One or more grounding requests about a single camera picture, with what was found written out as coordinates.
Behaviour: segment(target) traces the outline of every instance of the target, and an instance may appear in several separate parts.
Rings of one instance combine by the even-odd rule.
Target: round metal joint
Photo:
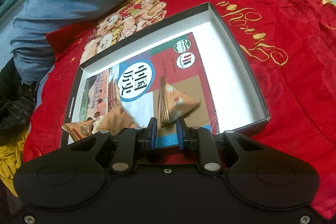
[[[33,216],[25,216],[23,219],[27,224],[34,224],[35,223],[35,218]]]
[[[207,164],[204,165],[204,168],[205,170],[208,170],[208,171],[218,171],[221,166],[215,162],[208,162]]]
[[[115,164],[112,165],[112,169],[115,171],[125,171],[128,169],[128,164],[124,162],[116,162]]]
[[[309,216],[303,216],[300,219],[300,224],[308,224],[310,222],[310,217]]]

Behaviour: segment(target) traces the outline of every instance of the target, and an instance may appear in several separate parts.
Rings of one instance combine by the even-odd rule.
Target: red fabric
[[[271,113],[266,129],[254,138],[310,163],[320,176],[312,206],[324,217],[336,214],[336,7],[323,0],[160,1],[167,3],[166,17],[208,1],[216,7],[246,53]],[[48,38],[60,41],[62,36],[60,30]],[[88,36],[78,42],[57,59],[44,86],[43,103],[31,118],[24,161],[59,147]],[[182,155],[165,160],[192,161]]]

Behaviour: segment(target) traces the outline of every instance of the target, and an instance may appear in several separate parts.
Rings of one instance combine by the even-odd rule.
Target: white circle with chinese characters
[[[188,39],[182,39],[176,42],[174,46],[174,51],[178,53],[183,53],[189,50],[190,47],[191,47],[191,42]]]
[[[118,80],[121,99],[132,101],[141,97],[141,94],[151,85],[153,76],[152,68],[148,63],[138,62],[130,65]]]
[[[181,69],[187,69],[191,67],[194,62],[195,55],[191,52],[185,52],[178,57],[176,65]]]

